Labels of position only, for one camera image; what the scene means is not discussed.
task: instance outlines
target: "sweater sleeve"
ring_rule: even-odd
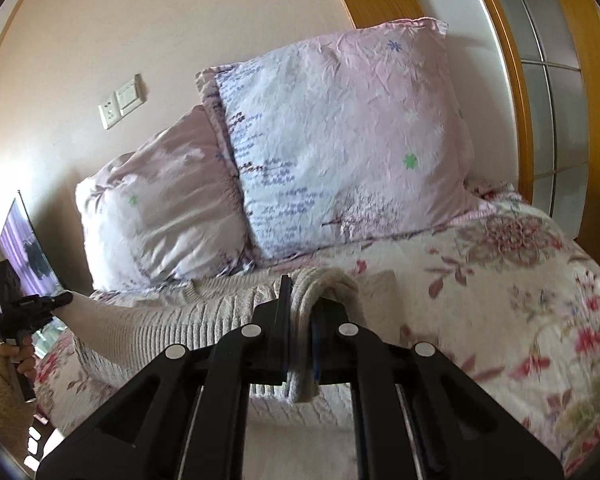
[[[8,360],[0,358],[0,442],[22,464],[27,456],[29,427],[36,404],[16,396],[8,379],[8,366]]]

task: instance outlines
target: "black mount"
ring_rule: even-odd
[[[214,346],[168,347],[36,478],[240,479],[249,385],[286,381],[290,291],[283,276],[279,300]],[[387,345],[324,298],[311,332],[318,382],[351,385],[360,479],[415,480],[416,462],[425,480],[564,478],[558,459],[429,343]]]
[[[53,319],[51,311],[68,305],[74,296],[63,292],[54,298],[23,296],[20,278],[8,260],[0,262],[0,341],[20,346],[22,339],[44,328]],[[18,362],[12,361],[11,379],[20,385],[19,393],[25,402],[36,399],[30,381],[17,373]]]

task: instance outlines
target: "beige wall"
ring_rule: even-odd
[[[0,47],[0,228],[21,190],[54,269],[90,289],[75,185],[199,101],[194,75],[351,28],[340,0],[24,0]],[[135,73],[148,101],[98,103]]]

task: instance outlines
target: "pillow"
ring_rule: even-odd
[[[445,33],[432,18],[398,20],[198,74],[261,262],[477,207]]]
[[[248,262],[242,197],[196,106],[78,184],[84,249],[100,290],[227,274]]]

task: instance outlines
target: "electrical outlet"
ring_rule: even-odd
[[[106,101],[98,106],[98,109],[105,130],[108,130],[122,118],[115,94],[111,94]]]

